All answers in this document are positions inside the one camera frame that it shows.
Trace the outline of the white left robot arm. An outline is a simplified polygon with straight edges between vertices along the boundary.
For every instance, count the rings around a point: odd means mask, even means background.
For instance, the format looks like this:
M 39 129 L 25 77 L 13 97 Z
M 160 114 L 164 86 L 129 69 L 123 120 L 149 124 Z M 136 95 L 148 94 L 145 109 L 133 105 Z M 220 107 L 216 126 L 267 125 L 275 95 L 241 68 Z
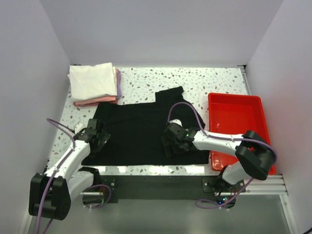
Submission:
M 29 215 L 64 220 L 72 201 L 88 189 L 102 186 L 99 170 L 82 166 L 91 154 L 98 153 L 110 138 L 102 120 L 90 119 L 87 126 L 76 127 L 71 144 L 53 167 L 35 174 L 30 182 Z

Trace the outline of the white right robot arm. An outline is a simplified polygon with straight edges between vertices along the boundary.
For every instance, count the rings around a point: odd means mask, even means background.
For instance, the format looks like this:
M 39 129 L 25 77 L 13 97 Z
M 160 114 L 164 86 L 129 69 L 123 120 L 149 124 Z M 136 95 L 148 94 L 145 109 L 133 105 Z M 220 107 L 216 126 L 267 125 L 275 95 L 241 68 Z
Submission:
M 161 137 L 167 157 L 190 150 L 214 151 L 235 156 L 238 162 L 227 165 L 219 174 L 217 186 L 227 192 L 245 179 L 266 180 L 277 153 L 256 132 L 227 135 L 202 128 L 185 129 L 180 122 L 170 122 Z

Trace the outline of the black t shirt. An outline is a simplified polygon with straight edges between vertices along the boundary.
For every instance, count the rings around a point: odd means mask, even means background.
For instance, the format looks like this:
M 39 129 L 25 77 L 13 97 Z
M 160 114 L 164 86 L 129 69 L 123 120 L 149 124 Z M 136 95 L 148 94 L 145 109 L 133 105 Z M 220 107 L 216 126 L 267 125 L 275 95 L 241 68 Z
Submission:
M 166 157 L 161 136 L 167 118 L 179 119 L 183 127 L 205 126 L 197 120 L 181 86 L 159 91 L 155 102 L 117 105 L 101 102 L 95 119 L 105 122 L 110 139 L 94 159 L 85 158 L 85 166 L 192 165 L 207 164 L 207 151 L 190 150 Z

